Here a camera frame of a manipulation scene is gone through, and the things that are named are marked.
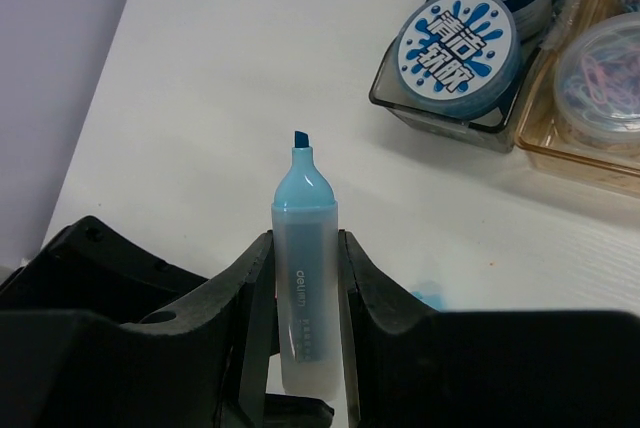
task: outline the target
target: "amber transparent tray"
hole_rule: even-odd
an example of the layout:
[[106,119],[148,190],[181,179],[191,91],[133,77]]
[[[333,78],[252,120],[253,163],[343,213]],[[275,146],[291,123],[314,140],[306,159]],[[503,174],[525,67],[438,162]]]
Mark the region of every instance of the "amber transparent tray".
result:
[[590,26],[620,14],[616,0],[567,0],[574,4],[570,22],[552,49],[543,50],[525,81],[522,118],[516,144],[543,171],[640,195],[640,156],[598,150],[565,141],[558,133],[553,78],[558,59]]

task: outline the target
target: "table surface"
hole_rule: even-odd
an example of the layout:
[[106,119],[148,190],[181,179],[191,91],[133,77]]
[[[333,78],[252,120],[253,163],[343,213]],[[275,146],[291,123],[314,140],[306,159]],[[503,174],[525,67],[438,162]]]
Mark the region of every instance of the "table surface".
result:
[[456,310],[639,312],[640,200],[369,104],[385,49],[422,1],[128,0],[47,238],[94,214],[215,275],[270,227],[301,129],[341,227],[403,286],[435,281]]

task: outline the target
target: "white round label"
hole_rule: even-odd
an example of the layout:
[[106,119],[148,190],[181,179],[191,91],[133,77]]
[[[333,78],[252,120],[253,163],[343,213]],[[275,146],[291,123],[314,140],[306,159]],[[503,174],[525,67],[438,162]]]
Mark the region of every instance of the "white round label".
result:
[[487,85],[509,56],[509,14],[493,0],[439,0],[414,15],[398,40],[406,85],[432,100],[454,100]]

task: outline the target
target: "blue paint splatter design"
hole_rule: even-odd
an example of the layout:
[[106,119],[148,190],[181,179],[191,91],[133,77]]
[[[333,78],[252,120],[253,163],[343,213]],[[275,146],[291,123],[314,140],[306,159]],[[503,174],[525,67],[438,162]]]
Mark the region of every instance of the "blue paint splatter design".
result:
[[[492,23],[495,18],[499,15],[497,10],[491,11],[491,6],[489,3],[479,3],[475,7],[463,7],[463,3],[461,0],[456,0],[451,8],[451,14],[458,18],[465,28],[471,30],[476,35],[480,35],[484,42],[490,42],[493,40],[498,40],[504,36],[504,32],[501,29],[493,29]],[[416,31],[421,33],[423,36],[418,40],[419,47],[409,50],[405,57],[409,61],[414,61],[415,64],[411,66],[411,73],[414,75],[420,75],[420,78],[416,80],[416,84],[418,86],[423,86],[425,84],[425,79],[431,77],[432,73],[427,71],[425,67],[418,62],[418,59],[425,53],[428,52],[429,47],[441,40],[440,34],[433,34],[429,31],[429,22],[425,18],[420,18],[414,24],[414,28]],[[469,59],[463,61],[463,65],[466,66],[474,76],[478,76],[481,78],[486,78],[491,75],[493,68],[491,65],[483,63],[480,61],[481,59],[491,60],[495,57],[496,53],[493,50],[487,52],[486,58],[484,57],[484,51],[479,49],[475,52]],[[402,71],[405,72],[408,70],[406,65],[402,66]],[[458,93],[465,93],[469,90],[469,83],[467,81],[463,81],[457,87]],[[436,93],[439,93],[445,89],[445,86],[440,82],[435,80],[433,89]]]

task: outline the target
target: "jar lid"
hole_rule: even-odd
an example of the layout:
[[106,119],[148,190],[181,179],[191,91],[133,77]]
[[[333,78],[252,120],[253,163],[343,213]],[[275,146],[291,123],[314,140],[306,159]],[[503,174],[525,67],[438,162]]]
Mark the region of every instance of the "jar lid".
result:
[[594,25],[567,49],[554,80],[562,116],[610,143],[640,142],[640,14]]
[[495,108],[521,61],[513,16],[500,0],[432,0],[395,44],[398,74],[418,105],[463,120]]

